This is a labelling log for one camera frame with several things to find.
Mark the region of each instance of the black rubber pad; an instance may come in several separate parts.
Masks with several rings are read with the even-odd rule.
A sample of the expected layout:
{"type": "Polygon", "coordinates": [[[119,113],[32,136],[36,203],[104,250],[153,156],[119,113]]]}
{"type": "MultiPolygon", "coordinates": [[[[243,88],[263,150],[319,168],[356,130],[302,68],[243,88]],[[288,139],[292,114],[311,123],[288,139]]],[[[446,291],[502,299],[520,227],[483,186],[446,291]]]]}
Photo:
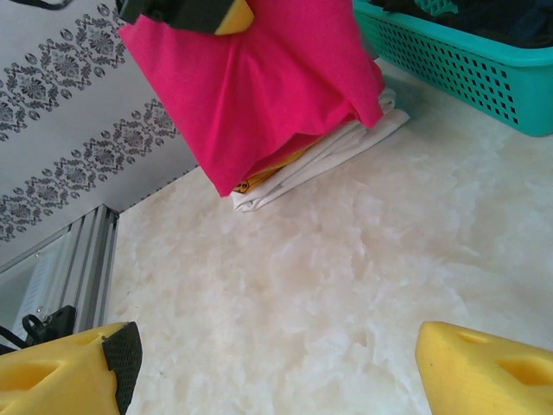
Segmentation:
{"type": "Polygon", "coordinates": [[[102,347],[107,367],[115,372],[117,379],[115,400],[119,413],[125,415],[142,365],[142,343],[137,324],[126,324],[117,333],[105,338],[102,347]]]}
{"type": "Polygon", "coordinates": [[[215,33],[235,0],[168,0],[166,21],[175,29],[215,33]]]}

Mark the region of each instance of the yellow cloth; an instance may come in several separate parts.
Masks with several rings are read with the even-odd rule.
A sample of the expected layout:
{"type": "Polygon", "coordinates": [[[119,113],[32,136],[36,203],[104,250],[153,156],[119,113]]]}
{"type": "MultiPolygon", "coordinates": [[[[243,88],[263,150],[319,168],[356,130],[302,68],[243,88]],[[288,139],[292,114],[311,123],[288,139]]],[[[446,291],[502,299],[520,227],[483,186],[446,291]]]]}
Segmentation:
{"type": "Polygon", "coordinates": [[[311,147],[311,145],[307,146],[304,149],[298,150],[295,153],[290,154],[288,157],[284,158],[280,162],[273,164],[269,168],[260,171],[259,173],[256,173],[252,177],[247,178],[243,182],[239,183],[238,186],[234,188],[234,191],[241,194],[246,194],[250,190],[253,190],[257,186],[259,186],[261,183],[268,180],[271,176],[273,176],[278,170],[280,170],[284,166],[288,166],[289,164],[292,164],[294,161],[296,161],[298,158],[300,158],[303,153],[311,147]]]}

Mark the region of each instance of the teal plastic basket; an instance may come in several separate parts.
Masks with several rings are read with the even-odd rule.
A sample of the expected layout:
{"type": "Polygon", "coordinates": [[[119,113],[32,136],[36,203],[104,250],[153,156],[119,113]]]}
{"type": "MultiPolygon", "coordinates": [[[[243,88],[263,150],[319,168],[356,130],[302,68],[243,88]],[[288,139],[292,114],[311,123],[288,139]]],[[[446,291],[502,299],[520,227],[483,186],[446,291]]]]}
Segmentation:
{"type": "MultiPolygon", "coordinates": [[[[449,0],[419,0],[433,15],[449,0]]],[[[553,133],[553,48],[521,49],[354,2],[359,26],[380,56],[534,137],[553,133]]]]}

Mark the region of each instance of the folded white cloth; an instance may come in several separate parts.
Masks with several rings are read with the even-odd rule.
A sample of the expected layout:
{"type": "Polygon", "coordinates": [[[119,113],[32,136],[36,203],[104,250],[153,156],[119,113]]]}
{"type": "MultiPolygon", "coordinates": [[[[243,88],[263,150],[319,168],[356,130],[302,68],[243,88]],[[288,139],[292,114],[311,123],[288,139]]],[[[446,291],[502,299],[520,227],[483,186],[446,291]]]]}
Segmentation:
{"type": "Polygon", "coordinates": [[[368,130],[358,121],[353,121],[326,135],[298,160],[283,167],[250,192],[244,195],[233,193],[234,209],[241,212],[257,210],[390,136],[409,120],[405,112],[394,109],[395,100],[396,94],[390,89],[385,90],[380,96],[380,106],[385,115],[377,125],[368,130]]]}

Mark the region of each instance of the black cable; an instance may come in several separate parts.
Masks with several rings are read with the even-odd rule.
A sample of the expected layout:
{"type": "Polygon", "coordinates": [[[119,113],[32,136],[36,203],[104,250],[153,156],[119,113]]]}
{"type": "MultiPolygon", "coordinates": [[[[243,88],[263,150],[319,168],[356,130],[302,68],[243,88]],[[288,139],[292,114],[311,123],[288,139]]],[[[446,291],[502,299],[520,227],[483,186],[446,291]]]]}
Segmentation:
{"type": "Polygon", "coordinates": [[[23,4],[25,6],[38,7],[44,10],[62,10],[65,9],[73,0],[63,0],[60,3],[47,3],[42,0],[10,0],[13,3],[23,4]]]}
{"type": "Polygon", "coordinates": [[[39,320],[37,316],[33,316],[32,314],[25,316],[22,320],[22,325],[25,331],[31,337],[31,339],[36,342],[36,344],[40,344],[43,342],[42,337],[38,334],[36,329],[39,327],[44,327],[44,324],[39,320]]]}
{"type": "Polygon", "coordinates": [[[30,346],[24,340],[20,339],[19,337],[14,335],[11,331],[9,331],[3,326],[0,326],[0,335],[8,342],[14,344],[19,348],[28,348],[30,346]]]}
{"type": "Polygon", "coordinates": [[[8,346],[4,346],[2,343],[0,343],[0,356],[2,354],[8,354],[15,351],[16,350],[14,348],[9,348],[8,346]]]}

